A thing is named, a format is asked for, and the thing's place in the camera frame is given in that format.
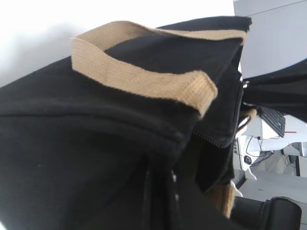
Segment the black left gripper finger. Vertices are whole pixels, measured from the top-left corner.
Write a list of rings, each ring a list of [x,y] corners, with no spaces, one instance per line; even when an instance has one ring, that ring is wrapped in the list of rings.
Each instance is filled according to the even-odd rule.
[[[174,170],[156,168],[144,155],[142,221],[143,230],[239,230],[213,206],[188,176],[182,163]]]

